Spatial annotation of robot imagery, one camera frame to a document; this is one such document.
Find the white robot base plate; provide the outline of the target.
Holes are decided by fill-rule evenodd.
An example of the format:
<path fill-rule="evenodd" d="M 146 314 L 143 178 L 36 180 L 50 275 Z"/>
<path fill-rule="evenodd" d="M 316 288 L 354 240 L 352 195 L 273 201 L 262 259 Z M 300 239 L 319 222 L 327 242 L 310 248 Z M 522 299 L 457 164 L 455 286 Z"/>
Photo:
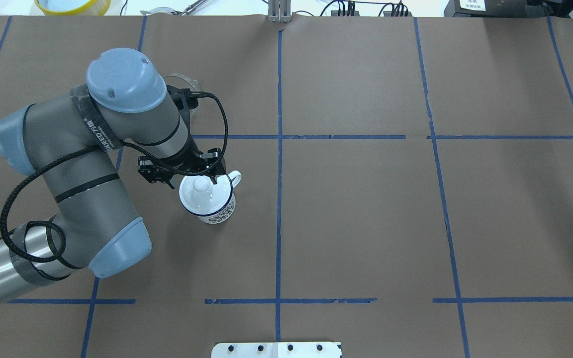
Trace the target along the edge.
<path fill-rule="evenodd" d="M 212 358 L 341 358 L 341 343 L 336 342 L 244 342 L 219 343 Z"/>

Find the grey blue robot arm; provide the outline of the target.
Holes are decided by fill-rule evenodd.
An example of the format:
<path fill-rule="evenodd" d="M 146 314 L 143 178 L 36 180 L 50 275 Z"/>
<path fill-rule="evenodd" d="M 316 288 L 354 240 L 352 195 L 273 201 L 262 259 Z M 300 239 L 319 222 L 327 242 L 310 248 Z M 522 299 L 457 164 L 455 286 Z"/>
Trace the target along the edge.
<path fill-rule="evenodd" d="M 113 48 L 91 61 L 86 82 L 0 120 L 0 154 L 24 176 L 0 212 L 0 304 L 89 269 L 107 278 L 152 251 L 109 152 L 141 154 L 150 183 L 225 174 L 227 145 L 201 152 L 191 135 L 207 91 L 166 84 L 145 54 Z"/>

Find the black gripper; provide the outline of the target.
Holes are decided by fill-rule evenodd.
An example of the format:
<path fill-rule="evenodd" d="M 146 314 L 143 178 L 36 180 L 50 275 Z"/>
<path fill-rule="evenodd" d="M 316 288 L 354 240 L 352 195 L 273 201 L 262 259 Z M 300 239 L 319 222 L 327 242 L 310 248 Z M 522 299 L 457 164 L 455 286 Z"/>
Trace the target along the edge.
<path fill-rule="evenodd" d="M 172 178 L 182 176 L 208 176 L 213 185 L 218 184 L 218 177 L 226 174 L 223 151 L 219 148 L 202 152 L 197 149 L 186 150 L 177 156 L 160 159 L 159 165 L 146 156 L 137 161 L 137 172 L 149 183 L 163 183 L 175 189 Z"/>

